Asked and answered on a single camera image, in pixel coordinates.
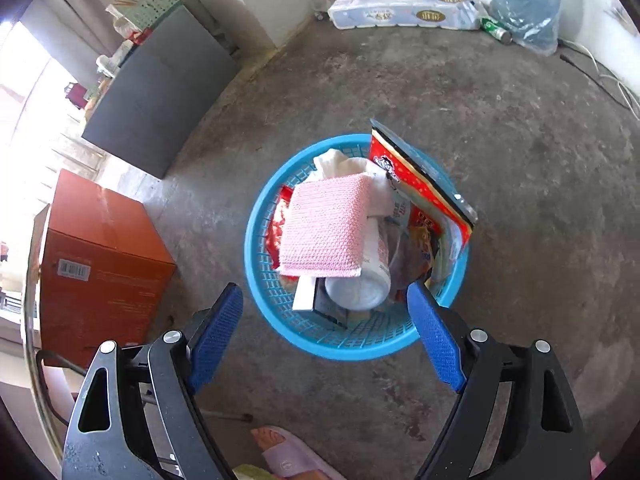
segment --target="green plastic basket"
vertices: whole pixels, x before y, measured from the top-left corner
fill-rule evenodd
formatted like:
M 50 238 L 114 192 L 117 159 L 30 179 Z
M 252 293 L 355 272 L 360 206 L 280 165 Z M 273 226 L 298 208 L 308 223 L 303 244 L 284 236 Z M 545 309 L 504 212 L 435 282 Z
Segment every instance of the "green plastic basket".
M 122 14 L 140 30 L 154 28 L 169 12 L 180 5 L 180 0 L 140 0 Z

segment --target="blue plastic basket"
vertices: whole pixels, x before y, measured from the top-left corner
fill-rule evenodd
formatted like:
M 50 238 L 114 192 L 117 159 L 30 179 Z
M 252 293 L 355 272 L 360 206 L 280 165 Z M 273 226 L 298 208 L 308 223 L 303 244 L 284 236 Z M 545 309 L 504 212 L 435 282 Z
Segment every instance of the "blue plastic basket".
M 280 285 L 278 273 L 264 242 L 280 189 L 294 187 L 314 171 L 315 156 L 330 148 L 347 156 L 369 156 L 371 135 L 350 134 L 322 140 L 290 158 L 267 182 L 249 216 L 244 237 L 244 269 L 255 303 L 271 326 L 292 345 L 311 354 L 338 361 L 363 361 L 397 352 L 418 340 L 418 332 L 405 306 L 388 312 L 372 312 L 372 317 L 352 330 L 324 326 L 294 312 L 293 295 Z M 440 171 L 443 183 L 454 189 L 447 175 Z M 436 294 L 441 306 L 449 307 L 460 290 L 465 275 L 468 245 L 456 261 L 451 275 Z

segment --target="barcode label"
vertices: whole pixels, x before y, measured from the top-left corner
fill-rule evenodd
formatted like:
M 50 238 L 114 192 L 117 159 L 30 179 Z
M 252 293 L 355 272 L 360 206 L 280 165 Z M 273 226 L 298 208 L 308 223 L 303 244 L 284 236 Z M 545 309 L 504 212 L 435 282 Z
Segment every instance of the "barcode label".
M 73 278 L 74 280 L 82 280 L 83 282 L 89 281 L 89 273 L 91 267 L 83 264 L 76 264 L 69 260 L 58 261 L 58 275 L 65 278 Z

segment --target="slipper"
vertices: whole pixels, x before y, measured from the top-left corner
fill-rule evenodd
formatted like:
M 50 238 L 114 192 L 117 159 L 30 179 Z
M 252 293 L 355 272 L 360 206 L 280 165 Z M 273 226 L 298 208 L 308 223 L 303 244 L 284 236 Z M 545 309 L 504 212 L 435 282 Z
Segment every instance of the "slipper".
M 285 438 L 284 442 L 276 444 L 262 454 L 274 475 L 289 478 L 300 473 L 318 470 L 327 475 L 330 480 L 346 480 L 289 431 L 276 426 L 265 426 L 265 428 Z

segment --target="paper box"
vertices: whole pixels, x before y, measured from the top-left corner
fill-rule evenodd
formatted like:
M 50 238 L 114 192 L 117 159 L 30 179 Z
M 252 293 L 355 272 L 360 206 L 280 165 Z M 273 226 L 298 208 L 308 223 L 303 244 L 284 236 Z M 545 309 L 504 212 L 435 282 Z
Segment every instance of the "paper box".
M 144 342 L 175 264 L 140 202 L 63 170 L 40 269 L 42 348 L 87 367 L 107 339 Z

